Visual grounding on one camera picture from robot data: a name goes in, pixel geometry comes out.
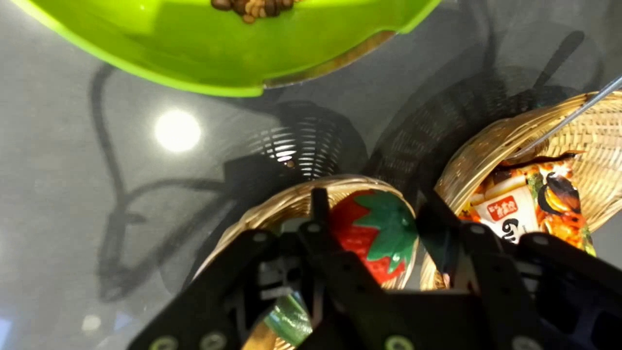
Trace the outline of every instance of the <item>green plastic bowl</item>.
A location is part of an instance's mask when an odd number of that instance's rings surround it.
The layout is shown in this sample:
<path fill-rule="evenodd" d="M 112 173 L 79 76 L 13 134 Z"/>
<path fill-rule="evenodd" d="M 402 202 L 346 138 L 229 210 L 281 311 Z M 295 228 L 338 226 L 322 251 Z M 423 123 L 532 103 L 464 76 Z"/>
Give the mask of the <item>green plastic bowl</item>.
<path fill-rule="evenodd" d="M 299 0 L 243 23 L 209 0 L 13 0 L 93 57 L 184 92 L 252 97 L 332 72 L 412 31 L 439 0 Z"/>

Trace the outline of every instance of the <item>woven basket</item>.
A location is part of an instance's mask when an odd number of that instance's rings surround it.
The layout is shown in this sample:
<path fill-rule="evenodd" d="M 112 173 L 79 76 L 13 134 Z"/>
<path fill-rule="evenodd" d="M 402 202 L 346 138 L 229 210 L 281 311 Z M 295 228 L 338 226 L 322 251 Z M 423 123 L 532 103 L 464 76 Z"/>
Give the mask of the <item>woven basket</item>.
<path fill-rule="evenodd" d="M 622 206 L 622 92 L 610 93 L 538 150 L 530 152 L 530 156 L 513 160 L 513 154 L 524 142 L 554 128 L 590 95 L 575 95 L 559 105 L 489 125 L 451 158 L 435 191 L 452 212 L 460 212 L 472 193 L 497 165 L 573 154 L 573 185 L 581 195 L 581 210 L 589 230 L 596 232 Z"/>
<path fill-rule="evenodd" d="M 297 187 L 289 187 L 287 191 L 281 191 L 268 198 L 266 202 L 246 210 L 246 214 L 233 224 L 231 228 L 225 230 L 221 235 L 217 247 L 213 253 L 204 261 L 204 265 L 198 268 L 206 268 L 217 253 L 227 247 L 239 233 L 246 230 L 256 230 L 264 228 L 270 232 L 278 232 L 279 224 L 285 218 L 295 218 L 295 216 L 307 216 L 311 210 L 311 189 L 322 187 L 328 193 L 328 204 L 334 206 L 342 198 L 346 198 L 351 193 L 357 191 L 384 191 L 392 193 L 394 197 L 402 198 L 402 202 L 408 206 L 408 210 L 414 214 L 412 206 L 404 200 L 404 197 L 390 185 L 371 179 L 371 177 L 324 177 L 316 181 L 309 181 Z M 408 267 L 404 278 L 398 282 L 400 288 L 412 286 L 412 274 L 416 272 L 416 286 L 417 290 L 433 290 L 439 288 L 439 278 L 435 274 L 435 267 L 429 259 L 429 255 L 423 255 L 423 249 L 417 245 L 414 247 L 414 259 L 412 265 Z M 262 323 L 252 331 L 248 342 L 244 344 L 244 350 L 264 350 L 264 348 L 293 348 L 291 344 L 283 342 L 278 338 L 268 327 Z"/>

